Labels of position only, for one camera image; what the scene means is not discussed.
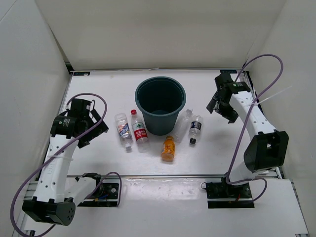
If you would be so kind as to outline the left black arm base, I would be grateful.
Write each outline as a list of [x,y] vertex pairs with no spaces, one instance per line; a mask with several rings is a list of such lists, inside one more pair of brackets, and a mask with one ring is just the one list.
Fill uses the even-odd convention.
[[117,207],[119,200],[119,183],[103,183],[102,193],[83,202],[78,207]]

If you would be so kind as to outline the blue label clear bottle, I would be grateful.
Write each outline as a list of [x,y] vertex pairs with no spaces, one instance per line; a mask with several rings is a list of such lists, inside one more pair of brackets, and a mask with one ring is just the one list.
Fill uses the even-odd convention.
[[115,115],[116,128],[118,132],[118,136],[122,146],[126,150],[131,149],[132,145],[132,135],[129,128],[127,116],[124,113],[119,113]]

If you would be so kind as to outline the black cap small bottle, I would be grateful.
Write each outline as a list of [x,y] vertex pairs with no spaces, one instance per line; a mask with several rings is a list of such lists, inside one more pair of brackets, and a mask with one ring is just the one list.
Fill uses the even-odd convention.
[[200,115],[193,116],[190,129],[189,129],[189,142],[191,145],[195,145],[201,135],[201,128],[203,124],[203,117]]

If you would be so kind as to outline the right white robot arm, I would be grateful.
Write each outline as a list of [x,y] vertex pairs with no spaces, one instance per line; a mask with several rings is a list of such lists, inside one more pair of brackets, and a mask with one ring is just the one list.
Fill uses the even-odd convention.
[[240,118],[244,124],[242,131],[248,132],[250,137],[243,161],[236,167],[229,167],[226,182],[222,184],[222,193],[232,198],[239,192],[239,185],[284,164],[289,136],[266,119],[253,103],[252,93],[245,82],[234,82],[230,74],[220,74],[215,78],[215,84],[217,91],[207,110],[220,114],[229,123]]

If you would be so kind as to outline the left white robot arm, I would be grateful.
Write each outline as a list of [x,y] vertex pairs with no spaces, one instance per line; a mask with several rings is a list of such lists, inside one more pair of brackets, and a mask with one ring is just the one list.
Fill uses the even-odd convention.
[[73,99],[70,108],[53,121],[47,154],[51,161],[42,169],[33,197],[23,202],[22,210],[36,222],[70,225],[76,206],[86,198],[101,196],[104,190],[97,173],[85,173],[65,188],[73,153],[107,131],[90,101]]

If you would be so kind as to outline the red cap water bottle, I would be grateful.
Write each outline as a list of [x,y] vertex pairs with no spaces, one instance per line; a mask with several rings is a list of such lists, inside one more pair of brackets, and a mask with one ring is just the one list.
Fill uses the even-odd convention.
[[146,153],[149,150],[149,138],[145,129],[144,122],[135,109],[130,111],[132,130],[141,153]]

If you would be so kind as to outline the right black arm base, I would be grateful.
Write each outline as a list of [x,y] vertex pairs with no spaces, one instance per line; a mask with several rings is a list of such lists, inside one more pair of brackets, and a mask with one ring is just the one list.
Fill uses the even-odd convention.
[[203,182],[201,188],[206,191],[208,209],[254,208],[249,183],[229,185],[221,178],[220,182]]

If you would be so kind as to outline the orange juice bottle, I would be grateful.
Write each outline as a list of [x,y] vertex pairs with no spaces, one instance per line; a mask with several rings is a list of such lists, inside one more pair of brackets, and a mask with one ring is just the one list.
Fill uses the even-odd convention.
[[161,158],[165,162],[172,162],[175,156],[175,143],[172,136],[167,136],[163,143]]

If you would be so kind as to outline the crushed clear plastic bottle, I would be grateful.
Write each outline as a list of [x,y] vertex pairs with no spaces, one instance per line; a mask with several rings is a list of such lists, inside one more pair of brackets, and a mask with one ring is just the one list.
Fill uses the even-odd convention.
[[192,109],[186,109],[183,111],[176,123],[175,126],[171,132],[171,136],[174,138],[174,141],[176,143],[180,143],[189,127],[190,119],[193,116],[193,110]]

